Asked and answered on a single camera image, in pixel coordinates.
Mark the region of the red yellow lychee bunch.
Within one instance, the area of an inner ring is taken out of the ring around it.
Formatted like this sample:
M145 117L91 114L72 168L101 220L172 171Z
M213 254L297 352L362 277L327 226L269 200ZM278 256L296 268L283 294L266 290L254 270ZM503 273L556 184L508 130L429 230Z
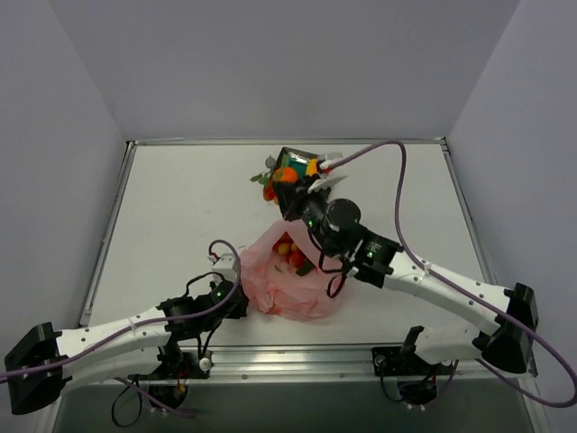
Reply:
M305 276L315 269L315 265L293 242L277 242L273 245L272 252L273 267L277 272Z

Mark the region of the yellow fake mango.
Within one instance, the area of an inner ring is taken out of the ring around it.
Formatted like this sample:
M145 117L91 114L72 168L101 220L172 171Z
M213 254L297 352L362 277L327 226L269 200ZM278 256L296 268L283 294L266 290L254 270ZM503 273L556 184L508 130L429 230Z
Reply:
M307 163L305 175L308 177L312 177L312 176L317 175L317 173L318 173L317 159L311 159Z

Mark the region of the orange fake tangerine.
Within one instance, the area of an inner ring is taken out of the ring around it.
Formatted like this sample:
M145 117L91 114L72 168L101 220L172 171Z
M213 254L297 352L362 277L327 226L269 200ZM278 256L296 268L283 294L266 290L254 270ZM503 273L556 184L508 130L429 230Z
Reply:
M280 167L273 174L274 182L295 183L298 180L298 172L289 166Z

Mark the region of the red cherry tomato bunch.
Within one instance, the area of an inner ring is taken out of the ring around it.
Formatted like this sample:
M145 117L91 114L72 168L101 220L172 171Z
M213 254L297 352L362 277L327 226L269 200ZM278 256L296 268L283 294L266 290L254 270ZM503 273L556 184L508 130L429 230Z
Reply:
M250 177L250 182L258 183L262 186L262 197L266 202L278 204L277 194L274 189L274 183L279 179L281 170L270 170L259 173Z

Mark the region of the pink plastic bag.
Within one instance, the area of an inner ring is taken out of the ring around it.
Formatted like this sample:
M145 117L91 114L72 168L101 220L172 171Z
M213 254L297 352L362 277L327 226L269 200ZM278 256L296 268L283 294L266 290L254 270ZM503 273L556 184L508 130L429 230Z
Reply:
M281 240L294 244L306 259L318 264L320 252L309 239L304 223L274 223L240 254L243 291L250 303L263 313L301 322L333 315L339 299L330 298L326 291L335 291L340 277L317 268L299 273L278 253L276 245Z

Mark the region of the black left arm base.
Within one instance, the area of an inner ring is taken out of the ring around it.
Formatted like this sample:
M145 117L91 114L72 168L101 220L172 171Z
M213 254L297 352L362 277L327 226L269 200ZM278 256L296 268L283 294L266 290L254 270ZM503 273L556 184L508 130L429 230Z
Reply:
M203 348L182 352L179 348L162 348L160 365L144 380L152 398L172 409L179 409L188 396L188 380L208 379L212 368L212 354Z

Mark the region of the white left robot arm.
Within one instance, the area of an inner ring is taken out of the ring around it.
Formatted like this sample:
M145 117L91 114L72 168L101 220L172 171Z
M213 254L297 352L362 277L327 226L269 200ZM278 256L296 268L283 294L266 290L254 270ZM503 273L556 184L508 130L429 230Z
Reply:
M32 327L5 356L11 412L40 410L62 394L118 376L168 375L181 363L179 342L243 318L248 300L231 281L211 283L204 295L166 299L133 317L95 327Z

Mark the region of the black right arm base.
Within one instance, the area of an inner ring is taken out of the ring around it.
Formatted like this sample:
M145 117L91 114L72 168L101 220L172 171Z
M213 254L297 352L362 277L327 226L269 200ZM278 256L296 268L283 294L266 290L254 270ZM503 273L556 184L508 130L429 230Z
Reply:
M374 374L385 398L408 409L425 410L443 393L455 376L458 363L428 364L414 354L404 355L399 346L371 349Z

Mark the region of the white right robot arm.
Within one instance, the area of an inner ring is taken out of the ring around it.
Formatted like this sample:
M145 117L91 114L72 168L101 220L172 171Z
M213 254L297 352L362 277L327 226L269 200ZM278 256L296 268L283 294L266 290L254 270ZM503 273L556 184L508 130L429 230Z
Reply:
M327 189L315 190L318 176L273 185L286 221L305 224L318 250L316 265L327 258L340 267L328 270L327 294L337 296L354 278L379 289L410 294L463 319L455 327L413 326L400 349L435 365L449 360L476 359L507 373L525 373L532 352L538 313L536 296L527 285L490 285L450 272L411 253L361 225L361 211L349 199L331 200Z

